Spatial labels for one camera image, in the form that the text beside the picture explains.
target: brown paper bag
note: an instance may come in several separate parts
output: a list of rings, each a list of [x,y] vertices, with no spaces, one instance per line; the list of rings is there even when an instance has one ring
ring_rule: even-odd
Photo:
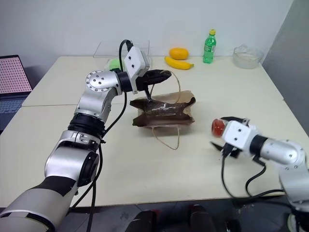
[[[196,100],[191,91],[157,95],[152,99],[148,102],[147,98],[137,98],[130,102],[130,105],[139,109],[133,126],[179,128],[194,122],[190,107]]]

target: gray wall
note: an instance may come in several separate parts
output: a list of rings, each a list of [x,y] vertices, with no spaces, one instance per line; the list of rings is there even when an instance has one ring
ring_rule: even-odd
[[[263,66],[309,135],[309,0],[294,0]]]

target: black cable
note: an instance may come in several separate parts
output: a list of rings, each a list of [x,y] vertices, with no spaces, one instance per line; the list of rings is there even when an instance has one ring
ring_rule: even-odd
[[[139,208],[139,207],[138,207],[138,205],[137,205],[137,204],[135,204],[135,206],[136,206],[136,207],[137,207],[137,208],[138,208],[141,212],[143,211],[141,208]]]
[[[241,201],[244,201],[244,200],[255,200],[257,198],[260,198],[264,195],[267,195],[267,194],[270,194],[270,193],[273,193],[273,192],[284,192],[282,189],[273,189],[273,190],[268,190],[268,191],[265,191],[265,192],[262,192],[262,193],[259,193],[257,195],[254,195],[254,196],[250,196],[250,197],[246,197],[246,198],[240,198],[240,197],[235,197],[227,188],[226,184],[225,184],[225,181],[224,181],[224,167],[225,167],[225,159],[226,159],[227,156],[223,156],[222,158],[222,166],[221,166],[221,181],[222,181],[222,184],[223,184],[223,187],[225,188],[226,192],[232,197],[234,198],[235,200],[241,200]]]
[[[93,181],[93,186],[92,186],[92,201],[91,201],[91,209],[89,213],[89,219],[88,219],[88,225],[87,225],[87,232],[91,231],[91,225],[92,225],[92,219],[93,215],[95,212],[95,205],[96,205],[96,193],[97,193],[97,185],[96,181]]]
[[[249,196],[252,197],[252,195],[249,193],[249,190],[248,190],[248,187],[249,187],[249,184],[251,183],[251,181],[255,180],[256,178],[260,177],[261,175],[264,174],[264,172],[266,171],[266,165],[263,164],[263,169],[256,175],[254,175],[253,177],[251,177],[249,180],[247,180],[246,182],[246,185],[245,185],[245,188],[246,188],[246,192]]]
[[[119,46],[119,63],[120,63],[120,70],[123,72],[124,68],[122,66],[122,58],[121,58],[121,52],[122,52],[122,47],[124,44],[127,44],[128,46],[128,50],[131,49],[131,46],[129,46],[128,44],[130,44],[131,41],[130,40],[122,40],[120,46]],[[125,92],[125,102],[124,102],[124,107],[122,108],[122,111],[120,112],[120,115],[115,119],[115,121],[105,130],[105,134],[116,124],[116,122],[118,122],[118,120],[121,118],[121,116],[124,114],[125,110],[126,110],[126,102],[127,102],[127,95]]]
[[[126,44],[127,45],[127,48],[128,50],[131,49],[131,47],[133,46],[133,44],[131,43],[130,40],[123,40],[121,43],[120,43],[120,46],[119,46],[119,62],[120,62],[120,70],[123,71],[123,66],[122,66],[122,58],[121,58],[121,52],[122,52],[122,47],[123,45]],[[121,116],[124,114],[125,110],[126,110],[126,104],[127,104],[127,95],[125,93],[125,102],[124,102],[124,107],[122,109],[122,111],[120,112],[119,116],[115,119],[115,121],[105,130],[104,132],[104,135],[107,134],[107,132],[118,122],[118,120],[121,118]],[[87,193],[91,190],[91,188],[93,187],[93,184],[94,182],[98,179],[100,173],[101,173],[101,170],[102,170],[102,165],[103,165],[103,155],[102,155],[102,148],[101,148],[101,145],[99,146],[99,155],[100,155],[100,164],[99,164],[99,169],[98,169],[98,172],[97,172],[97,175],[94,179],[94,181],[90,184],[90,186],[87,188],[87,190],[83,193],[83,195],[75,202],[75,204],[71,207],[71,210],[74,209],[78,204],[79,202],[82,201],[82,199],[87,195]]]
[[[95,179],[92,181],[92,183],[90,184],[90,186],[87,188],[87,190],[83,193],[83,195],[75,202],[75,204],[71,207],[71,210],[74,209],[79,202],[82,201],[82,199],[87,195],[87,193],[91,190],[91,188],[93,187],[94,182],[97,181],[98,177],[100,176],[100,173],[102,171],[102,166],[103,166],[103,154],[102,154],[102,147],[101,144],[98,146],[98,152],[99,152],[99,157],[100,157],[100,163],[99,163],[99,167],[98,167],[98,172],[97,175],[95,177]]]
[[[151,87],[151,90],[150,90],[150,97],[151,97],[151,95],[152,95],[152,93],[153,93],[154,87],[155,87],[155,85],[153,84],[153,86]]]

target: green plastic bottle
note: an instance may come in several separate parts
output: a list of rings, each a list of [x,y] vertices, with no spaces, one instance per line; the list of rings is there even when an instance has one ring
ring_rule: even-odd
[[[211,64],[213,61],[213,54],[217,45],[216,38],[214,37],[215,34],[216,30],[211,29],[209,31],[209,36],[205,40],[203,62],[207,64]]]

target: laptop screen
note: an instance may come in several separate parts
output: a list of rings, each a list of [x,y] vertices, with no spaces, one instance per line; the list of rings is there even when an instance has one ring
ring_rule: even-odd
[[[0,95],[31,91],[19,56],[0,57]]]

